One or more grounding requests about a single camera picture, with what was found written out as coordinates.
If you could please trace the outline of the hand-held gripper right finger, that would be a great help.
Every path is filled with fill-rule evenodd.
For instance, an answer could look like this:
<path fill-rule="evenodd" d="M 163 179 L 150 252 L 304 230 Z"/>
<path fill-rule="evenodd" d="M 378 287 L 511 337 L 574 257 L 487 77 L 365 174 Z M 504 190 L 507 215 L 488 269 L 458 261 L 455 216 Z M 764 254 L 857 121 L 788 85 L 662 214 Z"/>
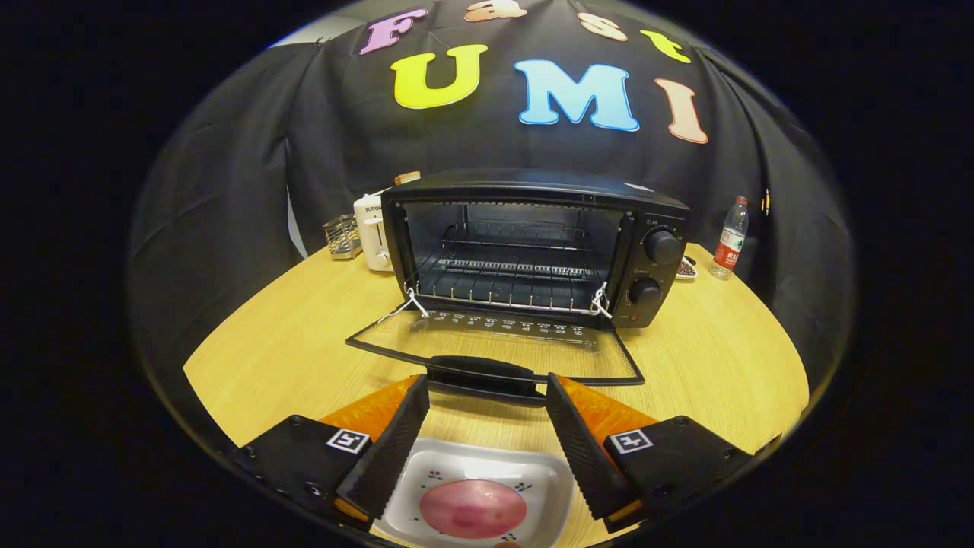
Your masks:
<path fill-rule="evenodd" d="M 688 416 L 654 419 L 551 374 L 546 410 L 591 516 L 609 533 L 700 502 L 753 458 Z"/>

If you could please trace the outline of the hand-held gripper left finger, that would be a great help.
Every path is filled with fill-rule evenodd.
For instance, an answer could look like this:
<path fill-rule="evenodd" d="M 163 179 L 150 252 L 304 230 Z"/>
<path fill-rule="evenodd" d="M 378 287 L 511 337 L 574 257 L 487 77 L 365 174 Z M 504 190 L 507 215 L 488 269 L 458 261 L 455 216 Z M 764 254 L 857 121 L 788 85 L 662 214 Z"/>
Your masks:
<path fill-rule="evenodd" d="M 233 451 L 241 471 L 299 508 L 358 530 L 383 516 L 429 410 L 427 375 L 313 420 L 289 416 Z"/>

